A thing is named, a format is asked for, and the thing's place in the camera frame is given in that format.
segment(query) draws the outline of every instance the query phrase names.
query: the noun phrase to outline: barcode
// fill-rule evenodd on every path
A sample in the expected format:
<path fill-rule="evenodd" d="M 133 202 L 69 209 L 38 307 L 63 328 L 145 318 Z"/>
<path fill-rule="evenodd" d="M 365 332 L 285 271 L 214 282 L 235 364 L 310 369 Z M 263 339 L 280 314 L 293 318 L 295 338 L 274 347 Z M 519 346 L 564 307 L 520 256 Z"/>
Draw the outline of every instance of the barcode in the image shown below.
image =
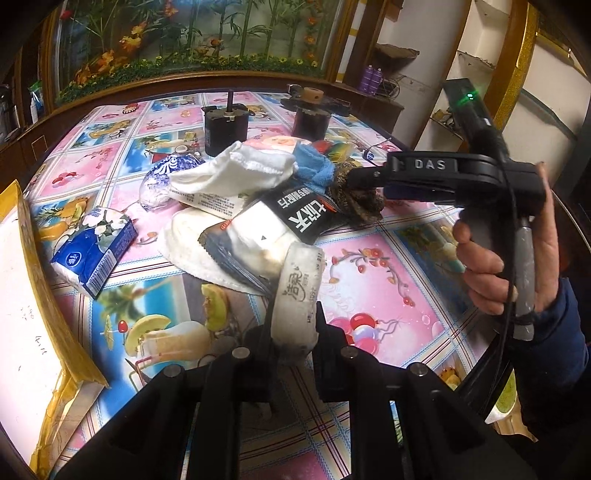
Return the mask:
<path fill-rule="evenodd" d="M 90 290 L 93 297 L 96 297 L 99 290 L 103 287 L 107 278 L 115 268 L 115 264 L 117 263 L 117 259 L 113 255 L 111 250 L 107 250 L 105 256 L 101 259 L 99 264 L 96 266 L 94 272 L 86 282 L 86 287 Z"/>

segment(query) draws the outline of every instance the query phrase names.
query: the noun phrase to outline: snack package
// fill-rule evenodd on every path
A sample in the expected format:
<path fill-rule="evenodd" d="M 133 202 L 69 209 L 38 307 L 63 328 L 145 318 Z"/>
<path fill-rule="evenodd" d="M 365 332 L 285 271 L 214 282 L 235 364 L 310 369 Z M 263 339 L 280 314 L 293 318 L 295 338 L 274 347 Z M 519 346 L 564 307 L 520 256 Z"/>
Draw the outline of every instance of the snack package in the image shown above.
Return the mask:
<path fill-rule="evenodd" d="M 319 153 L 326 155 L 326 157 L 335 165 L 347 161 L 356 150 L 354 143 L 347 142 L 344 137 L 336 138 L 342 138 L 342 140 L 323 139 L 312 143 L 312 146 L 318 150 Z"/>
<path fill-rule="evenodd" d="M 139 204 L 146 211 L 166 207 L 174 199 L 169 195 L 170 175 L 174 171 L 188 170 L 204 163 L 199 152 L 173 153 L 154 165 L 139 186 Z"/>
<path fill-rule="evenodd" d="M 199 243 L 233 278 L 272 297 L 290 245 L 311 245 L 344 221 L 332 200 L 289 179 L 235 218 L 205 229 Z"/>

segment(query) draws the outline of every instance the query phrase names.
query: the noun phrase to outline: tissue pack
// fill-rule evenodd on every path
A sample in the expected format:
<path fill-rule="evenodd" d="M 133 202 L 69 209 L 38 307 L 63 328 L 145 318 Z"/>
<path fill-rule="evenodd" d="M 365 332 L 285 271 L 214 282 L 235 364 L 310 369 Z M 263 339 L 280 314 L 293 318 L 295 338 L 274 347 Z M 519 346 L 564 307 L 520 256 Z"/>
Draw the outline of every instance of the tissue pack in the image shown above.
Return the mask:
<path fill-rule="evenodd" d="M 65 282 L 95 299 L 136 235 L 129 216 L 95 207 L 74 232 L 58 241 L 61 247 L 51 266 Z"/>

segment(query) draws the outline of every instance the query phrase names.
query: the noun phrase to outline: blue sleeve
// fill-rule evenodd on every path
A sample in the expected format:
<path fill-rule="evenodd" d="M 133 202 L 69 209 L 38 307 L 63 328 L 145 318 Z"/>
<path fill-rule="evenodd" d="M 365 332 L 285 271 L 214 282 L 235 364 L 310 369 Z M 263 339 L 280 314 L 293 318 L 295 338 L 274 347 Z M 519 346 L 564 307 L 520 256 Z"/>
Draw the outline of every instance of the blue sleeve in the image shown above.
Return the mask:
<path fill-rule="evenodd" d="M 539 438 L 586 416 L 591 401 L 589 351 L 567 279 L 560 279 L 556 300 L 537 315 L 534 327 L 534 339 L 511 339 L 508 354 L 524 424 Z"/>

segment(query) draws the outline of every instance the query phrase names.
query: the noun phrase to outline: aquarium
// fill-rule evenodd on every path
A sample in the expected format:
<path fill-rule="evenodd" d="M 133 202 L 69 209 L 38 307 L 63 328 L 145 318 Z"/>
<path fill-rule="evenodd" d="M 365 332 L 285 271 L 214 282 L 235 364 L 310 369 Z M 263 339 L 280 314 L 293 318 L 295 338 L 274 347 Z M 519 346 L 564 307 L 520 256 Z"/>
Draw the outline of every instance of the aquarium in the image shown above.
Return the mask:
<path fill-rule="evenodd" d="M 181 72 L 322 77 L 351 0 L 66 0 L 51 60 L 58 102 Z"/>

